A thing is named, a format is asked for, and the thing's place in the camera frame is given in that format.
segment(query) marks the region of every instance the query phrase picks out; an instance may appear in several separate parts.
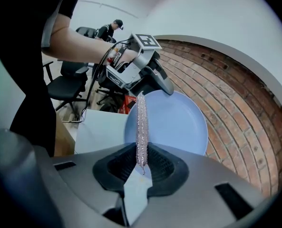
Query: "man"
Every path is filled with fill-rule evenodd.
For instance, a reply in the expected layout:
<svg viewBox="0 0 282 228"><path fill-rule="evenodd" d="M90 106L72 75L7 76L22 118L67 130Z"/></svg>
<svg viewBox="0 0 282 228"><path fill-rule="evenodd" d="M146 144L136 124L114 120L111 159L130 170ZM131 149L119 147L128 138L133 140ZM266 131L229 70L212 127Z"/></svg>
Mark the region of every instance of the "man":
<svg viewBox="0 0 282 228"><path fill-rule="evenodd" d="M108 36L113 37L113 32L116 29L122 29L122 27L123 21L121 21L120 19L116 19L113 21L113 23L102 26L97 32L95 39L107 41Z"/></svg>
<svg viewBox="0 0 282 228"><path fill-rule="evenodd" d="M77 1L0 0L0 61L25 94L10 130L45 147L50 156L56 144L56 113L43 78L41 52L65 61L99 63L112 46L69 28ZM9 29L14 31L10 37L5 33ZM126 50L121 61L135 56Z"/></svg>

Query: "black cap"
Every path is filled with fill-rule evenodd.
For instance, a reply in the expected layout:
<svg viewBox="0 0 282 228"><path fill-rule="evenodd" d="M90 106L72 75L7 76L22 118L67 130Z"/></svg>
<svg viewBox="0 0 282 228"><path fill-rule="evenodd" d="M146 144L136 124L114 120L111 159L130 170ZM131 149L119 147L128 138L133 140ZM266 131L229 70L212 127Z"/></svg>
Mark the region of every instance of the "black cap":
<svg viewBox="0 0 282 228"><path fill-rule="evenodd" d="M122 26L123 26L123 21L122 21L122 20L116 19L116 20L114 20L113 22L114 22L114 23L117 23L117 25L118 25L119 28L122 28Z"/></svg>

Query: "blue plate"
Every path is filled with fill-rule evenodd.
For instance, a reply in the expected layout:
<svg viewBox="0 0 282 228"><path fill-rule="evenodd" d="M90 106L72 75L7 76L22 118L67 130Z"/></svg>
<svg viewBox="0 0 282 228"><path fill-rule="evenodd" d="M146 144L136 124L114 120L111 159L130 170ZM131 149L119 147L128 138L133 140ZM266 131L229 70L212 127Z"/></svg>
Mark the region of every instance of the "blue plate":
<svg viewBox="0 0 282 228"><path fill-rule="evenodd" d="M145 95L149 141L204 155L208 132L199 107L187 96L156 90ZM136 141L136 104L125 123L125 143Z"/></svg>

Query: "brick wall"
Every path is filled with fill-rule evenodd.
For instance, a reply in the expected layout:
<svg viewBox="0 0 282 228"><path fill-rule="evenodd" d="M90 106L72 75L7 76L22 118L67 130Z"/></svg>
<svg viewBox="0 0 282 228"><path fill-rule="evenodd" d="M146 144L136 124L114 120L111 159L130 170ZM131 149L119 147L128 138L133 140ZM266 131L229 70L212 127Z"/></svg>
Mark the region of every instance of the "brick wall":
<svg viewBox="0 0 282 228"><path fill-rule="evenodd" d="M175 90L205 115L206 155L265 196L282 186L282 109L264 83L237 61L200 45L160 40L160 63Z"/></svg>

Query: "cable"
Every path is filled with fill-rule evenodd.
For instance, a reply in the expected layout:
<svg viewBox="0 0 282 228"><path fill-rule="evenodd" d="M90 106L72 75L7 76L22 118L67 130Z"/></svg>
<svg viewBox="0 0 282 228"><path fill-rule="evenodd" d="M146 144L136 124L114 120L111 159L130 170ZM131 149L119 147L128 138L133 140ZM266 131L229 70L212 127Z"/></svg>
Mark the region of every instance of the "cable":
<svg viewBox="0 0 282 228"><path fill-rule="evenodd" d="M93 88L93 85L95 83L95 78L98 76L98 73L99 73L99 68L103 65L104 61L106 60L106 57L109 55L109 52L111 50L113 50L113 48L116 47L117 44L119 43L122 43L124 41L128 41L128 40L131 40L133 38L129 38L129 39L126 39L126 40L121 40L119 42L116 42L115 44L113 44L113 46L111 48L109 48L109 50L104 54L103 58L100 60L97 68L95 69L94 71L94 74L93 74L93 78L92 78L92 81L91 81L91 84L90 84L90 88L89 88L89 92L88 92L88 95L87 95L87 98L86 98L86 105L84 107L84 109L82 110L82 113L81 113L81 120L79 121L62 121L63 123L75 123L75 124L79 124L79 123L83 123L85 121L85 118L86 118L86 109L88 108L88 103L89 103L89 99L90 99L90 94L91 94L91 91L92 91L92 88Z"/></svg>

